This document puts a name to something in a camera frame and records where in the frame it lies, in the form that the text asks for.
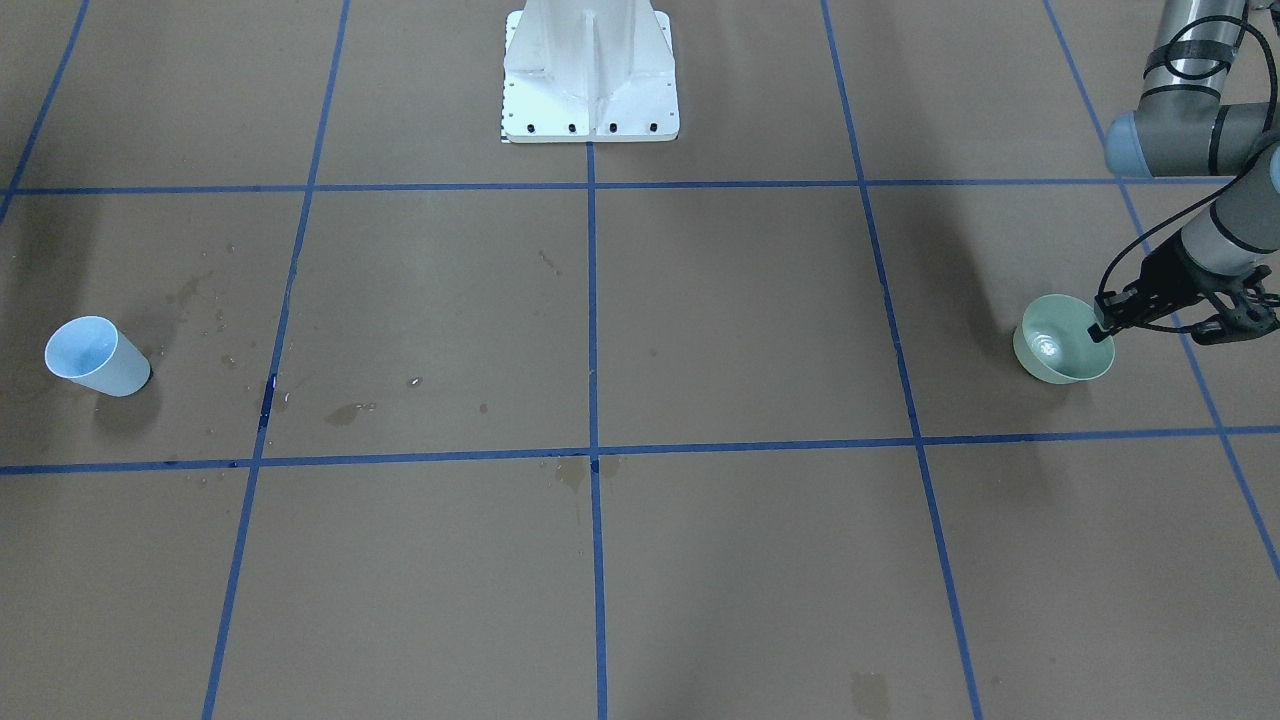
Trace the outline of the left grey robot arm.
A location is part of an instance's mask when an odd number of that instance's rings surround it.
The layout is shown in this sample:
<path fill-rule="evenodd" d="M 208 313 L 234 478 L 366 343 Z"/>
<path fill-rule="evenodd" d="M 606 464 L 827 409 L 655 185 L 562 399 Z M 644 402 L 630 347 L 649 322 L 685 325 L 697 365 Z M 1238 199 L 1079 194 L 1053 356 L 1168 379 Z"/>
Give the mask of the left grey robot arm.
<path fill-rule="evenodd" d="M 1277 63 L 1249 23 L 1245 1 L 1167 1 L 1133 111 L 1105 137 L 1107 168 L 1126 178 L 1222 177 L 1226 184 L 1169 218 L 1170 236 L 1120 291 L 1101 281 L 1102 343 L 1126 329 L 1166 332 L 1166 316 L 1201 302 L 1208 318 L 1184 328 L 1202 346 L 1257 340 L 1277 329 L 1277 296 L 1265 288 L 1277 254 Z M 1222 91 L 1245 37 L 1268 72 L 1262 102 L 1230 104 Z"/>

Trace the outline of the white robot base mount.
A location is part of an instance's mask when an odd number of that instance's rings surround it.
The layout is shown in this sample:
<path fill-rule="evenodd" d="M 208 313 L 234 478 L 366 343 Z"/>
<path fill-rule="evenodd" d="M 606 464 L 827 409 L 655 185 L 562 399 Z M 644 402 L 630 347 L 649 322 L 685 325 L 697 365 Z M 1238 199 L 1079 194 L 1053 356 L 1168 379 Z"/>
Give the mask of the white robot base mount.
<path fill-rule="evenodd" d="M 644 143 L 681 131 L 672 23 L 649 1 L 527 1 L 504 20 L 500 140 Z"/>

